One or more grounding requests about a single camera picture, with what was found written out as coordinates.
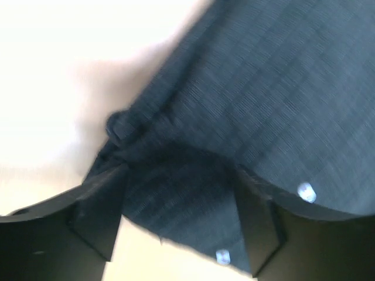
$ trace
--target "cloth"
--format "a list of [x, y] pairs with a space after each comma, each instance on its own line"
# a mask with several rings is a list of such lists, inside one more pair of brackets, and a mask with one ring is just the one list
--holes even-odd
[[295, 194], [309, 183], [315, 204], [375, 213], [374, 46], [372, 0], [217, 0], [108, 120], [88, 176], [128, 163], [124, 215], [250, 270], [236, 165]]

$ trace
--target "garment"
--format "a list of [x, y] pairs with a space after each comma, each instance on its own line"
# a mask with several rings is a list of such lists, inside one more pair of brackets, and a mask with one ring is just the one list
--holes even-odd
[[128, 163], [124, 215], [212, 257], [227, 248], [249, 271], [232, 169], [375, 213], [374, 89], [372, 0], [217, 0], [108, 120], [88, 177]]

